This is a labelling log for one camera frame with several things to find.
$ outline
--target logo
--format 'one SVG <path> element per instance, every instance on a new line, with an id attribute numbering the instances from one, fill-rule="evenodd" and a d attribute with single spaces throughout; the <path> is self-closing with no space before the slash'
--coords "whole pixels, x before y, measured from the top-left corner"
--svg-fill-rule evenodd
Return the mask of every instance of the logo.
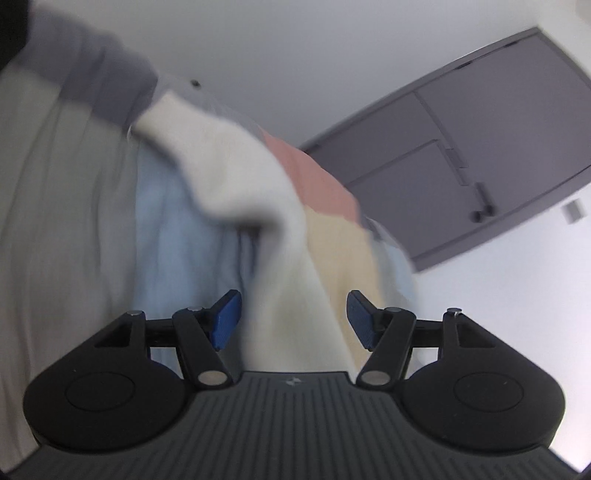
<path id="1" fill-rule="evenodd" d="M 297 377 L 291 377 L 289 380 L 286 380 L 285 383 L 288 384 L 290 387 L 295 387 L 296 385 L 299 385 L 304 382 Z"/>

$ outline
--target beige fabric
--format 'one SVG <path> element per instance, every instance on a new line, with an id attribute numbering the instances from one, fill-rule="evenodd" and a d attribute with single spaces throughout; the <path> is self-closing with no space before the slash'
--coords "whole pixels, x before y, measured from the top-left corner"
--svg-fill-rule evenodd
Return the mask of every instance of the beige fabric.
<path id="1" fill-rule="evenodd" d="M 322 280 L 339 326 L 360 370 L 369 352 L 363 348 L 347 320 L 347 294 L 360 290 L 376 307 L 384 308 L 378 267 L 370 248 L 371 234 L 345 218 L 305 207 L 308 249 Z"/>
<path id="2" fill-rule="evenodd" d="M 137 145 L 59 89 L 0 75 L 0 468 L 36 447 L 28 383 L 124 312 L 135 270 Z"/>
<path id="3" fill-rule="evenodd" d="M 247 369 L 347 371 L 352 354 L 307 248 L 306 215 L 277 159 L 242 127 L 167 92 L 138 120 L 178 162 L 204 212 L 261 226 L 242 323 Z"/>

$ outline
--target ribbed gray surface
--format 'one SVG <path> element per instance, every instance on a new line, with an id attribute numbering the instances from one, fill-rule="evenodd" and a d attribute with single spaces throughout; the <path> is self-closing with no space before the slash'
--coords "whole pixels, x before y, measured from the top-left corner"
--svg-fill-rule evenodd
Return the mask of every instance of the ribbed gray surface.
<path id="1" fill-rule="evenodd" d="M 390 397 L 343 373 L 246 373 L 196 397 L 153 442 L 110 455 L 42 447 L 16 480 L 566 480 L 539 448 L 502 458 L 454 452 L 413 430 Z"/>

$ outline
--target person's arm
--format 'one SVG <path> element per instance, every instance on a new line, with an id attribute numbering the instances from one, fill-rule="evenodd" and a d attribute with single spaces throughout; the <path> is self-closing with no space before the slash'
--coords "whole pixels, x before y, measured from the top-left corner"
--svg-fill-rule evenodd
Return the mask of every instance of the person's arm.
<path id="1" fill-rule="evenodd" d="M 28 0 L 0 1 L 0 70 L 27 42 Z"/>

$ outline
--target gray door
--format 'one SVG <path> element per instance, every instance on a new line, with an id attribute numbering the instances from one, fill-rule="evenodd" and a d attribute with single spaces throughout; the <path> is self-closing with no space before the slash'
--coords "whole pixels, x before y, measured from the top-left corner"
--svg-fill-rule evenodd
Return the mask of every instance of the gray door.
<path id="1" fill-rule="evenodd" d="M 445 144 L 437 125 L 410 94 L 339 130 L 309 153 L 347 185 L 431 140 Z"/>
<path id="2" fill-rule="evenodd" d="M 480 206 L 461 186 L 438 141 L 431 141 L 350 184 L 363 211 L 384 225 L 415 261 L 466 235 Z"/>
<path id="3" fill-rule="evenodd" d="M 537 35 L 453 70 L 417 95 L 500 215 L 591 164 L 591 90 Z"/>

